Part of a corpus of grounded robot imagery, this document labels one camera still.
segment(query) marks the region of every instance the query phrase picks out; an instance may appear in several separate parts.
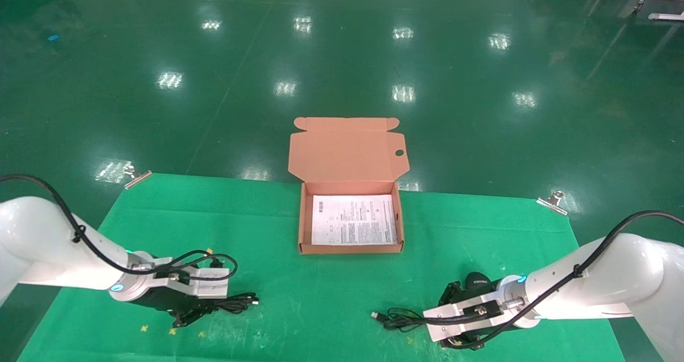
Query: box flap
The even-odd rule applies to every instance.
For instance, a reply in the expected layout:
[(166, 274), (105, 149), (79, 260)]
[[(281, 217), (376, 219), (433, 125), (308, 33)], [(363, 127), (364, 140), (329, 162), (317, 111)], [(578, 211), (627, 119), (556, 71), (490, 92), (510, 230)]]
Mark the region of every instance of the box flap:
[(305, 182), (395, 181), (408, 172), (396, 118), (297, 118), (288, 170)]
[(397, 118), (296, 118), (295, 126), (301, 130), (393, 130), (399, 125)]

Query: instruction sheet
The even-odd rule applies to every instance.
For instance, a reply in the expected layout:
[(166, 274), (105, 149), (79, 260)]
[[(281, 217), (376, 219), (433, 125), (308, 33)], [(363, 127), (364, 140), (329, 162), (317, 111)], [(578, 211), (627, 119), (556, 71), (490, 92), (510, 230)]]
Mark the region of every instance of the instruction sheet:
[(311, 244), (377, 245), (397, 242), (391, 195), (313, 196)]

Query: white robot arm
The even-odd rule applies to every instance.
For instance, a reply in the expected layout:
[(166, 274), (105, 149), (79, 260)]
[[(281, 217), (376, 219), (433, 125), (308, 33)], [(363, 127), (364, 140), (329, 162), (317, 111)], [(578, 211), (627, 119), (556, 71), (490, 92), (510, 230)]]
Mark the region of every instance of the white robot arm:
[[(0, 304), (18, 283), (109, 290), (117, 301), (166, 311), (174, 317), (174, 327), (183, 327), (219, 309), (239, 313), (259, 303), (254, 293), (228, 297), (232, 274), (217, 255), (196, 250), (186, 255), (204, 256), (184, 263), (186, 256), (156, 258), (143, 251), (129, 252), (71, 216), (85, 228), (83, 234), (99, 255), (83, 240), (75, 240), (73, 224), (58, 205), (35, 197), (0, 203)], [(195, 265), (210, 258), (210, 267)]]
[[(452, 303), (423, 312), (426, 318), (464, 315), (468, 308), (495, 301), (501, 313), (468, 324), (427, 325), (433, 341), (486, 334), (506, 323), (527, 304), (565, 277), (568, 270), (589, 257), (602, 242), (583, 245), (566, 257), (528, 276), (511, 275), (486, 281), (485, 294), (468, 298), (467, 291), (454, 294)], [(557, 292), (544, 299), (514, 323), (532, 328), (540, 320), (624, 318), (634, 316), (656, 350), (666, 361), (684, 355), (684, 248), (633, 234), (620, 234), (598, 260)], [(466, 299), (458, 301), (459, 296)]]

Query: green cloth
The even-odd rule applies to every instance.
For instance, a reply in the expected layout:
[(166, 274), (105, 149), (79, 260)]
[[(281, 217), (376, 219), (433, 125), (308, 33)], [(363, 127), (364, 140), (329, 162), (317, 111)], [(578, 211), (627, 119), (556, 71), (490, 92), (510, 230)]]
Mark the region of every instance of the green cloth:
[(62, 289), (20, 361), (623, 360), (606, 320), (542, 321), (472, 352), (371, 319), (391, 306), (433, 308), (471, 271), (526, 274), (574, 250), (568, 219), (531, 199), (402, 192), (403, 253), (345, 256), (298, 253), (299, 199), (298, 184), (164, 174), (122, 192), (101, 233), (157, 256), (233, 255), (230, 294), (255, 291), (261, 304), (173, 335), (166, 313)]

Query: open cardboard box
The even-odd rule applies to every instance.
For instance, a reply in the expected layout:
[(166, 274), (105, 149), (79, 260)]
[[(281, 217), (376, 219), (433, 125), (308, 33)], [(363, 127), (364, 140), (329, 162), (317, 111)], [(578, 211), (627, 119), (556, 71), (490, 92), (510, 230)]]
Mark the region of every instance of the open cardboard box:
[[(395, 118), (297, 118), (305, 132), (290, 137), (288, 170), (301, 185), (301, 254), (401, 252), (403, 215), (396, 179), (408, 172), (406, 143)], [(314, 195), (391, 195), (397, 242), (382, 245), (313, 245)]]

